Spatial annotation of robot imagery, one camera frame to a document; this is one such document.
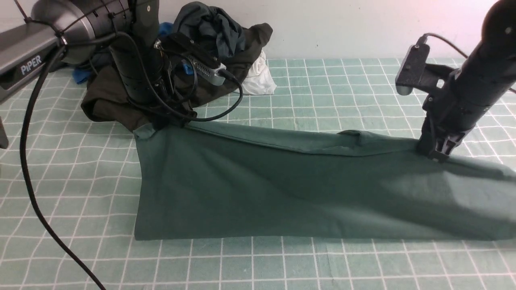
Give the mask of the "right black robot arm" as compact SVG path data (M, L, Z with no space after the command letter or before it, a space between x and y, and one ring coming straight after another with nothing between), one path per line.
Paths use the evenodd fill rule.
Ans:
M483 21L481 40L460 68L426 64L417 88L428 93L418 152L444 162L515 83L514 0L499 0Z

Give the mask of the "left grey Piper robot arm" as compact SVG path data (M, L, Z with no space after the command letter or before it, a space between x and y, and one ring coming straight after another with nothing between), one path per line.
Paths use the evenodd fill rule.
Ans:
M158 0L39 0L24 24L1 33L1 100L33 79L21 130L27 143L37 97L57 64L80 65L107 50L112 64L88 86L81 108L94 122L115 121L129 131L162 128L196 117L189 97L173 84L173 61L191 41L160 34Z

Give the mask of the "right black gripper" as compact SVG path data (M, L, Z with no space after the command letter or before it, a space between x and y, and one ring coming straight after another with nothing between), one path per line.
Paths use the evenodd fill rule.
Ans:
M426 117L416 150L430 160L444 163L490 106L459 100L453 94L440 97L429 94L422 108Z

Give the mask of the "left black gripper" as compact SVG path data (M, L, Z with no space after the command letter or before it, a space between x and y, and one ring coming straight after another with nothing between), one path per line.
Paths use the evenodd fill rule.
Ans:
M183 127L198 116L188 102L179 102L170 83L160 81L153 88L161 101L157 101L156 95L144 84L133 90L133 106L143 112L155 129L167 125Z

